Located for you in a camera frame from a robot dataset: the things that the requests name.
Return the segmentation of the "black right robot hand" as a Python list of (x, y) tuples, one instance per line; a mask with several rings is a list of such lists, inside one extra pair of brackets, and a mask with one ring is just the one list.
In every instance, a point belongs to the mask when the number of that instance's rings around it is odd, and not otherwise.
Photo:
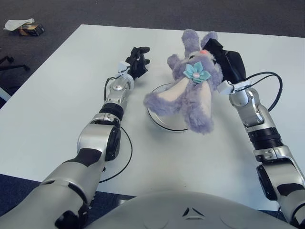
[(245, 81), (246, 71), (240, 53), (224, 50), (223, 46), (212, 38), (201, 41), (201, 47), (215, 57), (216, 63), (221, 67), (223, 81), (229, 81), (232, 84)]

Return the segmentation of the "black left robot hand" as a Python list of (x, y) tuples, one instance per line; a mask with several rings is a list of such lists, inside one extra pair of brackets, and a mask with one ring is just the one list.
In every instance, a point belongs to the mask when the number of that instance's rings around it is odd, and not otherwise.
[(126, 58), (126, 62), (130, 64), (128, 74), (135, 80), (144, 75), (148, 70), (146, 65), (150, 63), (149, 59), (146, 59), (144, 54), (150, 51), (149, 47), (134, 47), (131, 50), (131, 54)]

